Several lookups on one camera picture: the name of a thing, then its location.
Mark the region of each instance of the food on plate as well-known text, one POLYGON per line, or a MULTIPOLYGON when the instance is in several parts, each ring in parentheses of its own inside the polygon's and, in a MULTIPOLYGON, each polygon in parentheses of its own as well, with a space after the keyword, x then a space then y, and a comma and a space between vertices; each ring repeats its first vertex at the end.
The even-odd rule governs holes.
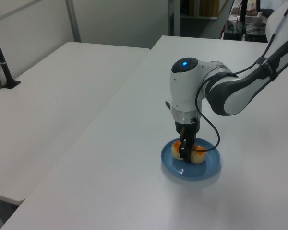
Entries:
MULTIPOLYGON (((183 161, 183 158, 180 158, 180 155, 179 155, 180 145, 181 145, 180 140, 177 140, 172 144, 172 156, 173 158, 177 160, 183 161)), ((206 150, 206 148, 203 146, 199 146, 199 145, 192 145, 192 149, 194 149, 195 151, 191 151, 191 162, 197 163, 197 164, 203 163, 206 152, 197 152, 196 150, 206 150)))

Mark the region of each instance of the white table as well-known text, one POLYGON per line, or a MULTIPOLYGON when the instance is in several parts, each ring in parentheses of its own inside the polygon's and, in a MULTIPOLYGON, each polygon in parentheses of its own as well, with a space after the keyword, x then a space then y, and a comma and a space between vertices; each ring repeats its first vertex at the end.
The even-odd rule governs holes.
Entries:
MULTIPOLYGON (((178 137, 164 102, 172 64, 197 57, 237 71, 264 49, 162 37, 2 230, 288 230, 288 68, 236 116, 203 102, 221 135, 218 174, 184 181, 160 160, 178 137)), ((198 137, 215 136, 202 120, 198 137)))
POLYGON ((0 90, 0 199, 26 199, 148 52, 66 43, 0 90))

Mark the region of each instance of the black arm segment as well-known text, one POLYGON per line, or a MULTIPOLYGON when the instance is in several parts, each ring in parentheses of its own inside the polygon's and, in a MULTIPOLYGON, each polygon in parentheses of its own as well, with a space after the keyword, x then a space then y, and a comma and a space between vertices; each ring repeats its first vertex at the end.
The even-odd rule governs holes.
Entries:
POLYGON ((280 60, 281 58, 288 54, 288 41, 285 42, 275 53, 273 53, 268 59, 264 57, 260 57, 256 63, 260 64, 253 72, 251 72, 249 75, 247 75, 244 78, 236 79, 234 77, 228 77, 226 74, 218 73, 214 75, 209 83, 207 84, 207 87, 205 89, 205 96, 208 100, 208 102, 211 105, 212 110, 222 116, 229 116, 229 115, 235 115, 239 112, 241 112, 249 103, 250 101, 271 81, 273 81, 279 73, 281 73, 287 66, 288 61, 284 64, 284 66, 279 68, 280 60), (220 83, 213 87, 215 84, 217 84, 217 81, 222 79, 223 77, 232 78, 232 80, 228 80, 226 82, 220 83), (248 102, 246 102, 245 106, 242 110, 237 111, 234 114, 228 114, 225 111, 224 104, 229 96, 231 96, 233 93, 246 88, 251 83, 253 83, 257 79, 266 79, 269 77, 270 79, 266 81, 266 83, 259 88, 249 99, 248 102))

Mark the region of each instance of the robotic arm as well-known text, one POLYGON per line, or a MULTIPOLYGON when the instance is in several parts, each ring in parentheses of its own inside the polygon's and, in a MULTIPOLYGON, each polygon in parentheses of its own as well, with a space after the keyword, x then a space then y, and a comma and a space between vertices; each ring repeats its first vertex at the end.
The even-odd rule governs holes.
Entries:
POLYGON ((274 29, 280 17, 265 53, 245 71, 232 73, 221 62, 202 62, 192 57, 173 65, 172 101, 166 105, 180 134, 179 152, 185 162, 190 162, 192 144, 199 131, 202 99, 206 98, 218 115, 235 115, 288 66, 288 2, 269 17, 267 28, 274 29), (242 72, 245 72, 243 76, 237 76, 242 72))

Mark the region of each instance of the blue plate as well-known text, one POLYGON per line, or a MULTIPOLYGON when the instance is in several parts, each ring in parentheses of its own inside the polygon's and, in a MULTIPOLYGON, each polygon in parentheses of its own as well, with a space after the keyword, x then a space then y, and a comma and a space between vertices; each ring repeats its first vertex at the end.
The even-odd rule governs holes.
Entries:
MULTIPOLYGON (((161 151, 161 160, 167 170, 173 175, 184 180, 203 180, 214 174, 220 169, 220 153, 217 149, 206 152, 205 160, 201 164, 186 163, 172 157, 172 144, 179 139, 170 141, 161 151)), ((206 149, 213 147, 206 140, 196 138, 195 144, 204 146, 206 149)))

